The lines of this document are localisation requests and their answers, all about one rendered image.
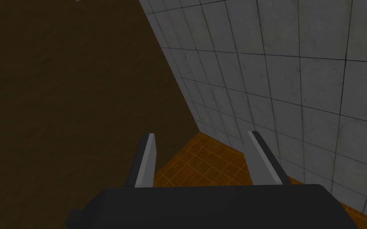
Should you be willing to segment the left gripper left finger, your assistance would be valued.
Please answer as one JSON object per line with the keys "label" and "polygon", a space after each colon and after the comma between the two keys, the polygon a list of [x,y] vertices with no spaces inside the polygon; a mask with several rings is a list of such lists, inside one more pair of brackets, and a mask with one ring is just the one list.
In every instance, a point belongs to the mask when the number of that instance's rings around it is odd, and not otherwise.
{"label": "left gripper left finger", "polygon": [[155,135],[154,133],[143,134],[124,187],[152,187],[154,184],[155,165]]}

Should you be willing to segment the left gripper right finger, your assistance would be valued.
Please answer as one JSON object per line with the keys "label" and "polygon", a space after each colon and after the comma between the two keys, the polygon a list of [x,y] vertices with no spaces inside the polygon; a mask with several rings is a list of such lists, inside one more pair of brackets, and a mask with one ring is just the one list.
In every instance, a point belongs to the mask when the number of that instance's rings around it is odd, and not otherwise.
{"label": "left gripper right finger", "polygon": [[246,133],[243,154],[253,185],[291,184],[259,132]]}

